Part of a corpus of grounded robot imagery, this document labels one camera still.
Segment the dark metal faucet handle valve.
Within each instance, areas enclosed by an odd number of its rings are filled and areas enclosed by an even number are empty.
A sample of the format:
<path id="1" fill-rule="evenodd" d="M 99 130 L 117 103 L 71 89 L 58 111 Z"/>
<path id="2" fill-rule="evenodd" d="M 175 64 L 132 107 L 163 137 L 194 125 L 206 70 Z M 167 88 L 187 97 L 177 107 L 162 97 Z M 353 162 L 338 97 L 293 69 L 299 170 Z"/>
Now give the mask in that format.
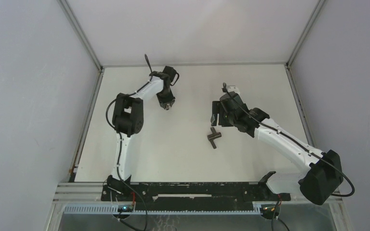
<path id="1" fill-rule="evenodd" d="M 222 134 L 220 132 L 217 132 L 214 127 L 210 128 L 211 134 L 207 135 L 207 139 L 209 143 L 211 144 L 213 149 L 216 149 L 217 146 L 215 144 L 215 140 L 222 137 Z"/>

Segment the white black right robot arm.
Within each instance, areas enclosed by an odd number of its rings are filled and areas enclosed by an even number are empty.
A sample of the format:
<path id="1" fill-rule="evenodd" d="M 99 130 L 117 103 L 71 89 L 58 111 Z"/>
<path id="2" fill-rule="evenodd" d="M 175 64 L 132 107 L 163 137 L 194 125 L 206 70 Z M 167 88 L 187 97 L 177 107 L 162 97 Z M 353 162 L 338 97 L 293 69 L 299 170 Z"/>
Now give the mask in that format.
<path id="1" fill-rule="evenodd" d="M 335 151 L 324 152 L 296 139 L 265 111 L 248 109 L 238 93 L 226 92 L 212 102 L 211 111 L 212 126 L 235 127 L 271 146 L 298 169 L 298 173 L 269 172 L 259 187 L 263 199 L 272 200 L 282 193 L 301 194 L 322 205 L 343 182 L 341 160 Z"/>

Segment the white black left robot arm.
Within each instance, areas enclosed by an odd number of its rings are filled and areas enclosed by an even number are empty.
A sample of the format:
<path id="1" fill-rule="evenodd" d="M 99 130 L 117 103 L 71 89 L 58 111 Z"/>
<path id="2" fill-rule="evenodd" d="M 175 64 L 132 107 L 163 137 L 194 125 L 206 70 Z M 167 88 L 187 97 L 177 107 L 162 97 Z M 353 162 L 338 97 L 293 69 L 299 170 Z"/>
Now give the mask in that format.
<path id="1" fill-rule="evenodd" d="M 135 154 L 130 142 L 137 137 L 144 125 L 144 103 L 156 97 L 164 110 L 175 103 L 171 87 L 179 79 L 179 73 L 171 66 L 161 72 L 151 71 L 149 79 L 132 93 L 119 93 L 106 108 L 106 121 L 117 134 L 116 163 L 112 178 L 127 181 L 132 175 L 131 165 Z"/>

